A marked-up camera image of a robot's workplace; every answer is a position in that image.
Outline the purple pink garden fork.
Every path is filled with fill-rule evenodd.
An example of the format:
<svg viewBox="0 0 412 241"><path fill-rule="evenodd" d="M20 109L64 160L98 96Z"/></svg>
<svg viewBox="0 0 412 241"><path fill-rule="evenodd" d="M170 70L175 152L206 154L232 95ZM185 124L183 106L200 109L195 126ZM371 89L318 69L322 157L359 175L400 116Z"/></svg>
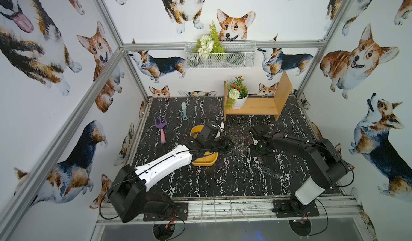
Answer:
<svg viewBox="0 0 412 241"><path fill-rule="evenodd" d="M161 143L166 144L166 137L164 132L164 127L167 125L166 116L154 117L154 125L160 131Z"/></svg>

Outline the teal cleaning brush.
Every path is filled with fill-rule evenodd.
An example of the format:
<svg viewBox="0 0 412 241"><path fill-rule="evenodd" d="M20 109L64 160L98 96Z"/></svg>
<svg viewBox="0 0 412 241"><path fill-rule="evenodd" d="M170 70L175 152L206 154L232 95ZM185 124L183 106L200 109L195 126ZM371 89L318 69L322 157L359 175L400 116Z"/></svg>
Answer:
<svg viewBox="0 0 412 241"><path fill-rule="evenodd" d="M187 116L187 104L186 104L186 102L181 103L181 111L182 111L182 120L187 121L188 116Z"/></svg>

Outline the wooden shelf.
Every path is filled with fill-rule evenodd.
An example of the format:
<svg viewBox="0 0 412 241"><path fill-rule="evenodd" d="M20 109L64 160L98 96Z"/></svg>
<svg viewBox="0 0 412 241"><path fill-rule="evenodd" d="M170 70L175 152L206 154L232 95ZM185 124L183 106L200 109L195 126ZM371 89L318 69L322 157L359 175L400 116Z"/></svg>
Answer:
<svg viewBox="0 0 412 241"><path fill-rule="evenodd" d="M247 97L244 106L240 109L226 108L228 101L228 91L226 90L224 94L223 119L226 121L227 115L273 115L275 120L278 121L292 89L293 86L288 75L283 72L273 97Z"/></svg>

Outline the grey clear stencil ruler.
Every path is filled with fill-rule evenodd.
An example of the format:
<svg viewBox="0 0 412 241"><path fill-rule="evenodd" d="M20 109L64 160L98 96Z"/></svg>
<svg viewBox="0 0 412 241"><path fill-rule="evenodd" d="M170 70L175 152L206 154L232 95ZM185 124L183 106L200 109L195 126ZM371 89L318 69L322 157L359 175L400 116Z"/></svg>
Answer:
<svg viewBox="0 0 412 241"><path fill-rule="evenodd" d="M271 169L269 169L269 168L267 168L263 165L257 164L254 167L256 169L258 169L261 173L264 173L264 174L270 176L271 178L274 178L274 179L279 180L279 181L282 179L281 176L276 171L273 171L273 170L271 170Z"/></svg>

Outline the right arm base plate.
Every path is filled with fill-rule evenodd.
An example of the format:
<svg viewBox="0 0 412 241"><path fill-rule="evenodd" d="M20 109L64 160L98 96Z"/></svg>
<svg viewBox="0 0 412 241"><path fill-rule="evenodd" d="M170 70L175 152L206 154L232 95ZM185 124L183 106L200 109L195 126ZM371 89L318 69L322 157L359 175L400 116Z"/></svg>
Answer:
<svg viewBox="0 0 412 241"><path fill-rule="evenodd" d="M303 217L304 215L314 217L320 215L314 201L308 205L302 205L297 200L282 199L273 200L272 204L272 212L274 212L278 218Z"/></svg>

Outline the yellow plastic storage box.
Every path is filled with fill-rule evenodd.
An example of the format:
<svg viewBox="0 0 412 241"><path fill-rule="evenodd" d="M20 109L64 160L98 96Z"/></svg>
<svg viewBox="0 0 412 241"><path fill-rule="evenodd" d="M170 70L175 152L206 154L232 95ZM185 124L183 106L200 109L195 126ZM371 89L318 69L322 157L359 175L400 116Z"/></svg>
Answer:
<svg viewBox="0 0 412 241"><path fill-rule="evenodd" d="M203 125L194 126L191 129L190 136L196 139L196 137L202 131L203 127L204 127ZM210 167L215 164L217 159L218 159L218 153L206 152L204 157L196 159L195 161L192 162L192 165L196 167Z"/></svg>

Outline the white potted plant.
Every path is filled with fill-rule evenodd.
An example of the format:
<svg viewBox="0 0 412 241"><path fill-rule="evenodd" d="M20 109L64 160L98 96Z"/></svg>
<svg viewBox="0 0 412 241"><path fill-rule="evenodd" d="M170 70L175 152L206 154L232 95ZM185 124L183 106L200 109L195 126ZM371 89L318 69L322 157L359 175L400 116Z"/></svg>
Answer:
<svg viewBox="0 0 412 241"><path fill-rule="evenodd" d="M241 109L248 98L248 88L244 84L243 76L235 77L227 84L227 109Z"/></svg>

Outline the green fern white flowers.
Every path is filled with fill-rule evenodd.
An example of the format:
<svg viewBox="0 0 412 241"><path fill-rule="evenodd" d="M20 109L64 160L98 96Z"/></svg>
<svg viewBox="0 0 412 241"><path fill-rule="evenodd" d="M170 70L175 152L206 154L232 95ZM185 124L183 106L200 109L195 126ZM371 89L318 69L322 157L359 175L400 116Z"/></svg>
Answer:
<svg viewBox="0 0 412 241"><path fill-rule="evenodd" d="M219 33L214 22L209 25L209 34L203 35L197 40L193 52L202 58L210 58L214 54L225 53L225 48L220 42Z"/></svg>

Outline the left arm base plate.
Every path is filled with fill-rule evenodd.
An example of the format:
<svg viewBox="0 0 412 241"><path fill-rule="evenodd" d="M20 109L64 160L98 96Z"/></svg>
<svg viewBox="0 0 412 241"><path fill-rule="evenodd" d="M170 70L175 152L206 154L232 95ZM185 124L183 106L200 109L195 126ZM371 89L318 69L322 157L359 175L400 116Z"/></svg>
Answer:
<svg viewBox="0 0 412 241"><path fill-rule="evenodd" d="M186 202L161 203L149 202L144 208L144 222L170 221L172 219L187 220L188 206Z"/></svg>

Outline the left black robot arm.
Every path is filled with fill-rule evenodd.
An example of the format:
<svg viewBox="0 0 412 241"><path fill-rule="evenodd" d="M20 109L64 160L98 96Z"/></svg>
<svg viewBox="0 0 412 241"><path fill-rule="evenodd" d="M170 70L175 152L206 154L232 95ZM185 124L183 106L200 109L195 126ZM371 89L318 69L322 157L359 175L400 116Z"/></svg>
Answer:
<svg viewBox="0 0 412 241"><path fill-rule="evenodd" d="M123 223L140 214L170 217L176 209L172 199L164 193L150 193L149 190L175 170L203 158L206 152L227 152L232 146L233 141L228 137L207 141L204 146L193 137L188 137L152 162L136 168L130 165L122 167L107 191L107 198Z"/></svg>

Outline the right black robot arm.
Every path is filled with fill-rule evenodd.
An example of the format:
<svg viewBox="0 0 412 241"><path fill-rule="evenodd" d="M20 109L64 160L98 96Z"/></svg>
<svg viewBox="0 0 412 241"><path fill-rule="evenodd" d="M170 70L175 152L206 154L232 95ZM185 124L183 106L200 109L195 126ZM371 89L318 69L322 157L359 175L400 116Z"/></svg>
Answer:
<svg viewBox="0 0 412 241"><path fill-rule="evenodd" d="M336 184L349 171L348 164L327 139L300 140L282 132L267 132L260 126L249 129L250 152L254 157L268 156L275 150L302 157L309 168L308 179L289 199L274 200L273 212L278 218L319 216L315 200Z"/></svg>

